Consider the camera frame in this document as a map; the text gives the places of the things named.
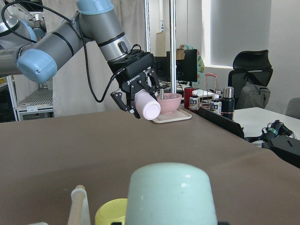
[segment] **small white bottle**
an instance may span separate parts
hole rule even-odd
[[[189,109],[192,112],[197,112],[200,108],[200,98],[198,96],[198,91],[194,90],[192,96],[189,97]]]
[[[221,115],[222,102],[219,100],[219,95],[213,95],[212,101],[210,102],[210,110],[216,114]]]

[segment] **chair backrest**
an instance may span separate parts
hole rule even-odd
[[[235,105],[247,82],[264,87],[268,86],[273,74],[268,53],[268,50],[243,51],[235,57],[233,70],[228,75],[228,86],[234,88]]]
[[[289,101],[285,114],[300,119],[300,97],[292,98]]]

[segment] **gray backpack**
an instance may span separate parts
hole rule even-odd
[[[270,90],[267,87],[246,83],[241,90],[235,109],[265,108],[270,98]]]

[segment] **red container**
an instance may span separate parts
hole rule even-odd
[[[184,107],[186,109],[189,109],[189,97],[193,95],[193,90],[195,90],[192,87],[184,88]]]

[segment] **white tray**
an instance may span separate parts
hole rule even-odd
[[[178,108],[177,110],[175,110],[170,114],[159,114],[159,116],[152,121],[155,123],[168,123],[168,122],[179,121],[179,120],[188,120],[190,118],[192,118],[191,114]]]

